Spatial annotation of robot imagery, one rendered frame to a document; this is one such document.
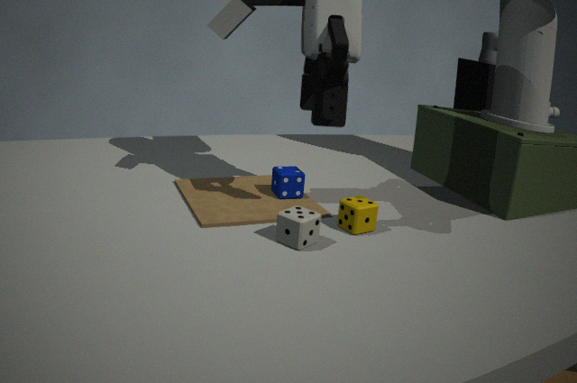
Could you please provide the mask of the yellow die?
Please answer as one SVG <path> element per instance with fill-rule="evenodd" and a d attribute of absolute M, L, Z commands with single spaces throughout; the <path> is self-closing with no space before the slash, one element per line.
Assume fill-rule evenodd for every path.
<path fill-rule="evenodd" d="M 375 230 L 379 205 L 364 196 L 340 200 L 337 225 L 352 235 Z"/>

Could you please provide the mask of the tan flat mat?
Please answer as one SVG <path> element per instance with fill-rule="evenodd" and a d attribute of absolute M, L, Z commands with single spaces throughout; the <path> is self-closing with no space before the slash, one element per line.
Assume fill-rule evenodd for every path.
<path fill-rule="evenodd" d="M 278 199 L 271 191 L 272 175 L 175 179 L 179 192 L 201 228 L 276 223 L 278 212 L 299 205 L 331 217 L 305 193 Z"/>

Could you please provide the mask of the white die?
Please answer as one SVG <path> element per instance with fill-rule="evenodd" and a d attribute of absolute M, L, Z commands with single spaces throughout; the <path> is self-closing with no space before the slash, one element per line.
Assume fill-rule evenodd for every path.
<path fill-rule="evenodd" d="M 321 214 L 296 205 L 278 212 L 276 241 L 297 251 L 318 242 Z"/>

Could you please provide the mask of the blue die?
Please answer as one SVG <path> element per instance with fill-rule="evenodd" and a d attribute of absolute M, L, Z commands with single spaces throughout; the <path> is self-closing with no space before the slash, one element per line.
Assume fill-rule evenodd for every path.
<path fill-rule="evenodd" d="M 271 191 L 278 199 L 302 198 L 305 174 L 297 167 L 274 167 Z"/>

